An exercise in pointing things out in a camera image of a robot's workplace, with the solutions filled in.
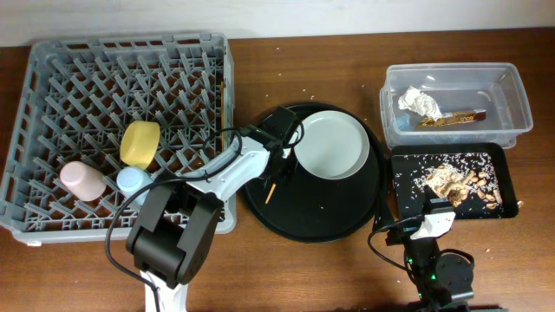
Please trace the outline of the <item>light blue plastic cup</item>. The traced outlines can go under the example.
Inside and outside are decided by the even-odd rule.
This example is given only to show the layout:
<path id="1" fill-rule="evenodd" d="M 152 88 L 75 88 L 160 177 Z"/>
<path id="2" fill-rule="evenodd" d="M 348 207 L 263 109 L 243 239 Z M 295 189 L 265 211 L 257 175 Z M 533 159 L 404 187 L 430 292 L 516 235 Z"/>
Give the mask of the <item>light blue plastic cup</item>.
<path id="1" fill-rule="evenodd" d="M 150 174 L 135 166 L 123 168 L 116 177 L 116 184 L 125 199 L 130 198 L 139 189 L 152 183 L 153 180 Z"/>

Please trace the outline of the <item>wooden chopstick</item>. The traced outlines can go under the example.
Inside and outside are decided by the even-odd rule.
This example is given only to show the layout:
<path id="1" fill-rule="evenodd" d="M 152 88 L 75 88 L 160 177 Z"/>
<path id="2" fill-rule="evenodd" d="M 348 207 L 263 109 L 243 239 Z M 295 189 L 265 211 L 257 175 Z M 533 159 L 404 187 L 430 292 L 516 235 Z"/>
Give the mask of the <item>wooden chopstick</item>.
<path id="1" fill-rule="evenodd" d="M 220 143 L 222 152 L 225 150 L 225 81 L 220 83 Z"/>
<path id="2" fill-rule="evenodd" d="M 276 183 L 272 183 L 271 188 L 270 188 L 270 190 L 269 190 L 269 192 L 268 192 L 268 194 L 267 194 L 267 197 L 266 197 L 266 199 L 265 199 L 265 201 L 264 201 L 264 204 L 265 204 L 265 205 L 268 205 L 268 204 L 269 204 L 269 202 L 270 202 L 270 200 L 271 200 L 271 197 L 272 197 L 272 195 L 273 195 L 273 193 L 274 193 L 274 191 L 275 191 L 275 189 L 276 189 L 276 186 L 277 186 Z"/>

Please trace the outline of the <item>gold snack wrapper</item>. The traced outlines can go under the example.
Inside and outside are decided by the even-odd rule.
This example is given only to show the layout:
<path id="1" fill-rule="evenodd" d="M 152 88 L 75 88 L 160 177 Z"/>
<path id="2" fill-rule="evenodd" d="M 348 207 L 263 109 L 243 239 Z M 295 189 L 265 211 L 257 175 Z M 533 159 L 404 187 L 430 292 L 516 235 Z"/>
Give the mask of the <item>gold snack wrapper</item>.
<path id="1" fill-rule="evenodd" d="M 486 110 L 484 109 L 457 111 L 445 113 L 437 120 L 434 120 L 431 117 L 426 117 L 418 123 L 417 127 L 445 127 L 464 123 L 472 123 L 476 121 L 483 121 L 485 119 Z"/>

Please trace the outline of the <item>pink plastic cup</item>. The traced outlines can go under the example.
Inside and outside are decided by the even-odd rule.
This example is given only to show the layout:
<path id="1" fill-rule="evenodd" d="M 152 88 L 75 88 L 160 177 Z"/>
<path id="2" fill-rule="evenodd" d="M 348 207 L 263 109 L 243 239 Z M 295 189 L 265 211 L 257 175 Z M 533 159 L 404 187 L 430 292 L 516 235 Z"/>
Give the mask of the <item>pink plastic cup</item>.
<path id="1" fill-rule="evenodd" d="M 106 190 L 101 172 L 81 161 L 72 161 L 60 171 L 62 183 L 81 201 L 93 201 Z"/>

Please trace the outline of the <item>yellow bowl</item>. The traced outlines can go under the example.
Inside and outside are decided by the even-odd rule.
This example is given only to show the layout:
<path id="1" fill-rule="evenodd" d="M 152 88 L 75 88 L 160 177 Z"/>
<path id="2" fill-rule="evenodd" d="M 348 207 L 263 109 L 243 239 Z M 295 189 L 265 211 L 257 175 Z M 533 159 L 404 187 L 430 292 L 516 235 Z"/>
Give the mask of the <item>yellow bowl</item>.
<path id="1" fill-rule="evenodd" d="M 128 166 L 146 170 L 156 154 L 160 142 L 160 125 L 152 121 L 133 121 L 121 140 L 121 161 Z"/>

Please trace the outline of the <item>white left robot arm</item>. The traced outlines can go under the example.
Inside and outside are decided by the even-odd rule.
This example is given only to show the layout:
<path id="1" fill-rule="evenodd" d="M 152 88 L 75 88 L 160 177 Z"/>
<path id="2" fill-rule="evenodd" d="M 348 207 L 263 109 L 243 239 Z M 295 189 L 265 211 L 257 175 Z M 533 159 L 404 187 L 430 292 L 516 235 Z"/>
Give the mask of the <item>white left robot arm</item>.
<path id="1" fill-rule="evenodd" d="M 217 157 L 182 176 L 162 173 L 115 213 L 146 197 L 126 240 L 139 272 L 112 257 L 109 237 L 105 252 L 116 269 L 151 290 L 148 311 L 185 310 L 187 286 L 207 258 L 225 202 L 253 179 L 276 178 L 286 166 L 284 153 L 304 137 L 301 118 L 287 107 L 277 107 L 259 126 L 227 131 L 231 143 Z"/>

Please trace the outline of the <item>light grey plate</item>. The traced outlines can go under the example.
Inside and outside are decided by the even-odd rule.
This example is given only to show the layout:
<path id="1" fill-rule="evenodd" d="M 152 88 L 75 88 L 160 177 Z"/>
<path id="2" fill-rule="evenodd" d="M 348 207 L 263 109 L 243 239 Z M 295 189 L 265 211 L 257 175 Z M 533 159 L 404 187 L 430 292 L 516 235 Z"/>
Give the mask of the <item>light grey plate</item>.
<path id="1" fill-rule="evenodd" d="M 325 110 L 310 114 L 302 125 L 304 136 L 293 151 L 308 173 L 321 179 L 346 179 L 366 163 L 369 136 L 350 114 Z"/>

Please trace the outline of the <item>food scraps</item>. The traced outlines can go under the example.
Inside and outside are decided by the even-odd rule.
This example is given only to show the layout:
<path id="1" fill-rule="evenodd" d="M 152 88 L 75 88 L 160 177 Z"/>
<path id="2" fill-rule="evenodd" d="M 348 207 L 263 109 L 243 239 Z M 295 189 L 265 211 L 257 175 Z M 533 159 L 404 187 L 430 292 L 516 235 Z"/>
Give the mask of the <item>food scraps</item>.
<path id="1" fill-rule="evenodd" d="M 501 191 L 501 177 L 488 153 L 436 153 L 404 157 L 408 170 L 408 200 L 424 199 L 426 192 L 445 199 L 461 215 L 483 212 L 496 218 L 509 208 Z"/>

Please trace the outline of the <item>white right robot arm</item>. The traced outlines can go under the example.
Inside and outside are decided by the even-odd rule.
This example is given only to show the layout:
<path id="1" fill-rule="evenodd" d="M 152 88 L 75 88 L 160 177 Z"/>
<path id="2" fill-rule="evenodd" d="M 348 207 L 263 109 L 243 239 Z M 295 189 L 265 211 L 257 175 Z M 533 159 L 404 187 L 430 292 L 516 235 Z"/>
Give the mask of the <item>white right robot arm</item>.
<path id="1" fill-rule="evenodd" d="M 474 259 L 461 250 L 439 248 L 438 239 L 452 228 L 455 212 L 446 198 L 425 188 L 421 213 L 390 225 L 385 243 L 401 245 L 402 268 L 418 290 L 410 311 L 468 311 L 474 297 Z"/>

